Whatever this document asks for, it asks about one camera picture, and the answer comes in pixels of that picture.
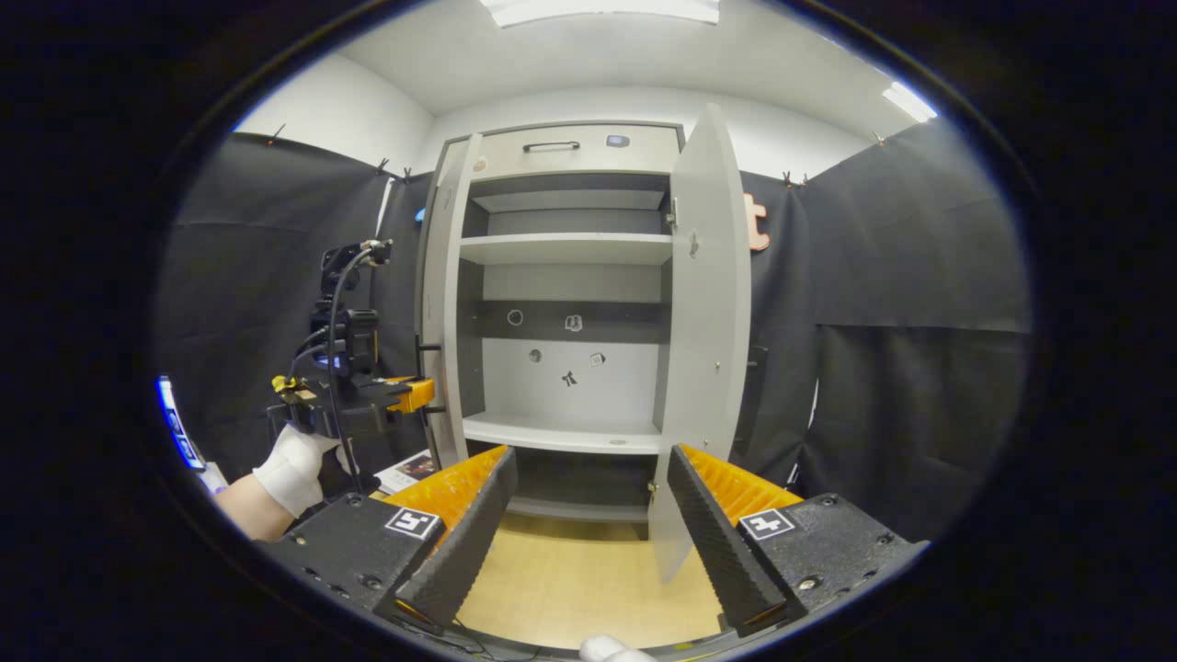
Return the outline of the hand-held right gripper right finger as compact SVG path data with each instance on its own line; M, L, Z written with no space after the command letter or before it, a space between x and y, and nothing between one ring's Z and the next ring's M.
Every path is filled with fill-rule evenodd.
M925 552L838 494L810 498L677 445L669 486L739 636L831 611Z

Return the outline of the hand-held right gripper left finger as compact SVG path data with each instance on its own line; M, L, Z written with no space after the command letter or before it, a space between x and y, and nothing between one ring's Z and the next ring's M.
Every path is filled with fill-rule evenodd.
M331 600L444 630L483 570L517 484L516 451L497 445L399 494L344 495L266 552Z

